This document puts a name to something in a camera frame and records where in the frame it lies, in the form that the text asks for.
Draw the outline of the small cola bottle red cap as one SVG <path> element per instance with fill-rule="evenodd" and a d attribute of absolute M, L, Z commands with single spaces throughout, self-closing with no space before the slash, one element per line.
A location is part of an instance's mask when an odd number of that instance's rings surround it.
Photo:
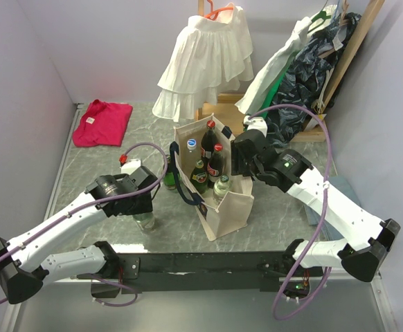
<path fill-rule="evenodd" d="M 224 157 L 223 157 L 223 145 L 217 143 L 214 146 L 211 159 L 208 162 L 208 186 L 213 188 L 216 180 L 223 174 L 224 171 Z"/>

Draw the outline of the large cola bottle red cap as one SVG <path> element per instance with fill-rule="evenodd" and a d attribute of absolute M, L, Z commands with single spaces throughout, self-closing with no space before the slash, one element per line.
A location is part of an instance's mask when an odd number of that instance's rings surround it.
<path fill-rule="evenodd" d="M 201 157 L 205 165 L 207 165 L 209 160 L 211 159 L 214 152 L 214 146 L 218 143 L 215 128 L 215 121 L 209 120 L 206 123 L 206 132 L 201 140 Z"/>

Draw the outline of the clear glass bottle green cap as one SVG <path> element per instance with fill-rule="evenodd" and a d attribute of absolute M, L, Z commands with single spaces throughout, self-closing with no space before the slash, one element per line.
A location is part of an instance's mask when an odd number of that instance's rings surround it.
<path fill-rule="evenodd" d="M 135 214 L 132 217 L 142 231 L 150 231 L 154 228 L 155 216 L 153 212 Z"/>
<path fill-rule="evenodd" d="M 226 193 L 230 190 L 231 181 L 229 176 L 221 175 L 215 182 L 213 188 L 213 197 L 217 204 L 223 200 L 226 196 Z"/>

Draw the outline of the beige canvas tote bag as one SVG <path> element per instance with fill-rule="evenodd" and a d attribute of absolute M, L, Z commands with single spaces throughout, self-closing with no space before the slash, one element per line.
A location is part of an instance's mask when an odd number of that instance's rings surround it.
<path fill-rule="evenodd" d="M 215 134 L 224 147 L 224 172 L 231 179 L 231 189 L 221 201 L 215 200 L 211 188 L 201 194 L 190 182 L 190 174 L 195 165 L 190 162 L 187 141 L 193 138 L 200 143 L 209 120 L 213 120 L 216 124 Z M 251 178 L 234 176 L 231 173 L 231 142 L 234 139 L 232 131 L 213 115 L 174 128 L 174 141 L 170 145 L 170 155 L 177 191 L 187 204 L 195 208 L 209 241 L 247 226 L 247 219 L 253 207 Z"/>

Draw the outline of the green glass bottle labelled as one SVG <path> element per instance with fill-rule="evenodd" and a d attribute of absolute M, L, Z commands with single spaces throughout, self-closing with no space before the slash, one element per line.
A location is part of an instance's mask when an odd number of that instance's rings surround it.
<path fill-rule="evenodd" d="M 190 175 L 190 182 L 200 194 L 205 193 L 208 189 L 208 174 L 202 159 L 195 162 L 195 167 Z"/>

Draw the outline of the clear plastic bottle blue cap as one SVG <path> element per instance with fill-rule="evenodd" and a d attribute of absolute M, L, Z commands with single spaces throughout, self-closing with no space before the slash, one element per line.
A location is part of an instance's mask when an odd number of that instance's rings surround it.
<path fill-rule="evenodd" d="M 194 138 L 187 141 L 187 163 L 195 164 L 201 157 L 201 152 L 197 140 Z"/>

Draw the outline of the green glass bottle gold cap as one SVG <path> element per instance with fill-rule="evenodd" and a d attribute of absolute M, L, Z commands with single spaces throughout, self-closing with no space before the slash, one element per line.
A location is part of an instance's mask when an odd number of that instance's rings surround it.
<path fill-rule="evenodd" d="M 167 154 L 166 158 L 167 158 L 167 170 L 163 178 L 163 184 L 168 190 L 175 190 L 177 186 L 175 183 L 173 168 L 171 165 L 171 156 Z"/>

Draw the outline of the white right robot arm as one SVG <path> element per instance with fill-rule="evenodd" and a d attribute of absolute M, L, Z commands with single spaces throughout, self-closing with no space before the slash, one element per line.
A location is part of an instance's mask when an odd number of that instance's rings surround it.
<path fill-rule="evenodd" d="M 278 152 L 264 134 L 251 129 L 231 142 L 231 171 L 277 187 L 306 204 L 342 236 L 334 241 L 293 241 L 283 254 L 290 275 L 306 268 L 343 268 L 362 282 L 371 282 L 400 231 L 393 219 L 382 220 L 365 211 L 293 149 Z"/>

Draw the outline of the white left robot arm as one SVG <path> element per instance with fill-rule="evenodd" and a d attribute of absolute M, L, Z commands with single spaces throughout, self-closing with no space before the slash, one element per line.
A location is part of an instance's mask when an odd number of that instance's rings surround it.
<path fill-rule="evenodd" d="M 75 200 L 38 226 L 9 240 L 0 237 L 0 286 L 5 301 L 22 303 L 43 287 L 67 277 L 117 277 L 120 258 L 106 241 L 72 252 L 53 251 L 74 234 L 109 217 L 151 212 L 151 191 L 159 183 L 145 166 L 131 174 L 99 176 Z"/>

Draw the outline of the white shirt on hanger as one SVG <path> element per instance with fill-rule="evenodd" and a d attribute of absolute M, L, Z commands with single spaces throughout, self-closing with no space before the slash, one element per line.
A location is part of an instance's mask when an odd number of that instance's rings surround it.
<path fill-rule="evenodd" d="M 235 103 L 241 113 L 252 115 L 260 109 L 271 87 L 289 67 L 296 54 L 305 47 L 311 24 L 310 17 L 304 17 L 296 22 L 285 45 L 260 69 L 243 97 Z"/>

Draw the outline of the dark blue patterned garment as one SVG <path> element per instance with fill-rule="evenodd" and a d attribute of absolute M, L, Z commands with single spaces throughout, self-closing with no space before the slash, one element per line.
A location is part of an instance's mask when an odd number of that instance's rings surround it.
<path fill-rule="evenodd" d="M 271 105 L 295 104 L 310 111 L 320 109 L 320 96 L 339 62 L 361 15 L 349 12 L 312 34 L 306 46 L 289 65 Z M 275 147 L 285 147 L 301 131 L 308 115 L 293 108 L 270 111 L 265 120 L 267 140 Z"/>

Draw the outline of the white ruffled dress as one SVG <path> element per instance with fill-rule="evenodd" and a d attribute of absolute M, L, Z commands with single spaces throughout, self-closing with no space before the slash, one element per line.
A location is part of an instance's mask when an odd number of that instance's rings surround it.
<path fill-rule="evenodd" d="M 242 7 L 229 6 L 215 20 L 188 18 L 158 82 L 161 92 L 152 108 L 156 117 L 193 119 L 206 102 L 216 104 L 219 94 L 236 91 L 241 82 L 253 79 L 246 15 Z"/>

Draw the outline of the orange clothes hanger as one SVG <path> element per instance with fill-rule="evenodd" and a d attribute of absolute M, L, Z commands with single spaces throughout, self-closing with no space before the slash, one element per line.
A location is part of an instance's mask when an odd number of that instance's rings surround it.
<path fill-rule="evenodd" d="M 233 10 L 234 6 L 227 6 L 227 7 L 222 7 L 218 9 L 214 9 L 214 3 L 212 0 L 207 0 L 208 4 L 210 5 L 210 12 L 208 14 L 204 14 L 204 9 L 201 11 L 203 12 L 203 16 L 207 19 L 211 20 L 216 20 L 219 13 L 227 11 L 227 10 Z"/>

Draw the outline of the green clothes hanger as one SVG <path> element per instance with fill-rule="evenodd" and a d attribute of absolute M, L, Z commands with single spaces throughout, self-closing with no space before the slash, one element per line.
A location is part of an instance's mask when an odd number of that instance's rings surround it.
<path fill-rule="evenodd" d="M 310 26 L 308 32 L 312 33 L 314 30 L 322 26 L 326 20 L 330 19 L 332 16 L 329 15 L 325 10 L 321 10 L 312 18 L 312 25 Z"/>

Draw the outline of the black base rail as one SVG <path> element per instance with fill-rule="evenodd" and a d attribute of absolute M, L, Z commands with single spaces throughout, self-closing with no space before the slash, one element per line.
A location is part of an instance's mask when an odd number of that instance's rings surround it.
<path fill-rule="evenodd" d="M 122 253 L 105 275 L 143 293 L 258 289 L 276 292 L 290 264 L 282 251 Z"/>

